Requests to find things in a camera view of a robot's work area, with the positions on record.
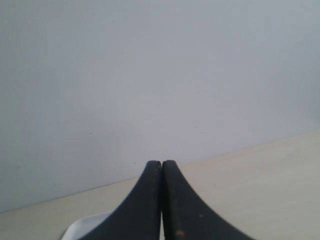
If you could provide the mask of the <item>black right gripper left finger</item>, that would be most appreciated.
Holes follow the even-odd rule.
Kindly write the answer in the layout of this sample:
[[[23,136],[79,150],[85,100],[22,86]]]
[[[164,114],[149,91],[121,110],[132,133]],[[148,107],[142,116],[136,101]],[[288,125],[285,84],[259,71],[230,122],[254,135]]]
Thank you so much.
[[[158,240],[162,164],[151,160],[123,202],[82,240]]]

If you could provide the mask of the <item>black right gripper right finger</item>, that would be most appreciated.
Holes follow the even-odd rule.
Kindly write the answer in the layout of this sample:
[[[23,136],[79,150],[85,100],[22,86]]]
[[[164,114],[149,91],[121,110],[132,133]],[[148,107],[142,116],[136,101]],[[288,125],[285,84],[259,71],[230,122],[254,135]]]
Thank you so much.
[[[162,221],[166,240],[251,240],[215,213],[190,186],[177,163],[162,164]]]

